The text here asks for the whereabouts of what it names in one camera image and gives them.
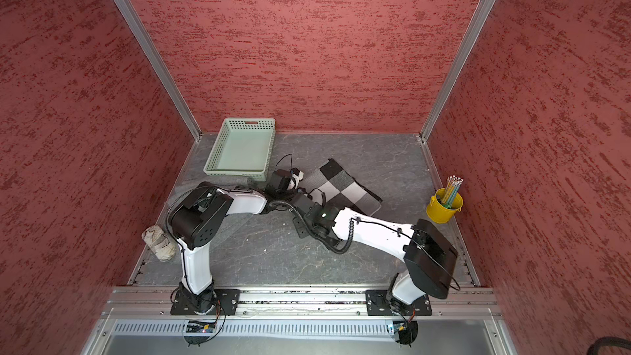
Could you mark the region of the black white checkered scarf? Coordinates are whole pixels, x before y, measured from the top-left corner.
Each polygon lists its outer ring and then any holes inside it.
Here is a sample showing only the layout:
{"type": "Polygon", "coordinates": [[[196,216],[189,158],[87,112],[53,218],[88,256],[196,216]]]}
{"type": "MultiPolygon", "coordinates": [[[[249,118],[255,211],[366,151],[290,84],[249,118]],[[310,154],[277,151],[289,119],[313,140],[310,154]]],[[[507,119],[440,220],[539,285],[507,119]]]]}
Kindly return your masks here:
{"type": "Polygon", "coordinates": [[[334,159],[328,159],[322,167],[307,174],[299,186],[314,202],[322,206],[338,209],[349,207],[368,216],[378,212],[383,202],[374,192],[359,184],[334,159]]]}

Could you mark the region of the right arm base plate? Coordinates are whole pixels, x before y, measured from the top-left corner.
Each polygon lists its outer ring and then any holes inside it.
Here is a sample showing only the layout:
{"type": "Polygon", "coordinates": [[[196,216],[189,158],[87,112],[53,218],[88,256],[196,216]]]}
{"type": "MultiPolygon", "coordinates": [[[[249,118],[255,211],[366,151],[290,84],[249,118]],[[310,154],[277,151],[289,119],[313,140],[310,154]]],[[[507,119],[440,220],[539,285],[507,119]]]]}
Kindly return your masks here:
{"type": "Polygon", "coordinates": [[[411,305],[406,305],[395,298],[390,299],[388,291],[384,289],[368,289],[365,295],[367,313],[371,317],[399,314],[405,317],[429,317],[432,315],[432,306],[427,295],[418,298],[411,305]]]}

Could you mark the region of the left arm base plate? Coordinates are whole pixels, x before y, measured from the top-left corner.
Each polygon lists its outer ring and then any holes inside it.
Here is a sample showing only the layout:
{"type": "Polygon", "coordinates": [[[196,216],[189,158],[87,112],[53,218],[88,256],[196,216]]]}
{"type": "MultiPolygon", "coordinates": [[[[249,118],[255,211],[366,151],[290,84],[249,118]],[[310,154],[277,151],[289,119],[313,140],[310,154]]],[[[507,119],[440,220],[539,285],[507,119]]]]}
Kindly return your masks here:
{"type": "Polygon", "coordinates": [[[170,314],[172,316],[209,317],[217,312],[234,316],[242,291],[239,289],[215,289],[212,295],[205,294],[197,306],[178,289],[172,299],[170,314]]]}

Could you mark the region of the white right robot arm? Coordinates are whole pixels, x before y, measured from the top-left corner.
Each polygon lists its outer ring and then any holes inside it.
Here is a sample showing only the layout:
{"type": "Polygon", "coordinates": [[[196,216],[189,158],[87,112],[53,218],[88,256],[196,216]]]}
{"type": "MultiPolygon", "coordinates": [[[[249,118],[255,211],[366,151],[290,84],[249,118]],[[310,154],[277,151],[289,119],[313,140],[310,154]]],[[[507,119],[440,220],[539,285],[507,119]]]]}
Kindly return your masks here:
{"type": "Polygon", "coordinates": [[[392,306],[411,306],[426,295],[446,299],[450,289],[460,289],[453,277],[458,252],[430,221],[411,225],[378,220],[350,207],[320,205],[305,194],[295,196],[289,210],[299,233],[333,253],[344,254],[360,243],[402,261],[406,271],[394,276],[386,294],[392,306]]]}

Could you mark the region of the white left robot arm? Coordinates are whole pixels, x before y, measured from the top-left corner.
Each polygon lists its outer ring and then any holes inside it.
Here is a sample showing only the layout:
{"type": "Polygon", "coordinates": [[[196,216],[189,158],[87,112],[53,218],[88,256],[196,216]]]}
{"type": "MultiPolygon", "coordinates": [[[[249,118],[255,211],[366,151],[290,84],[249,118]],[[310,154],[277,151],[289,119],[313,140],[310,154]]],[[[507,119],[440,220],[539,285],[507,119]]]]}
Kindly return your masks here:
{"type": "Polygon", "coordinates": [[[169,209],[165,228],[181,254],[182,279],[176,298],[189,310],[205,315],[216,309],[214,279],[210,270],[210,243],[230,215],[264,215],[272,202],[287,202],[297,188],[228,189],[202,182],[184,193],[169,209]]]}

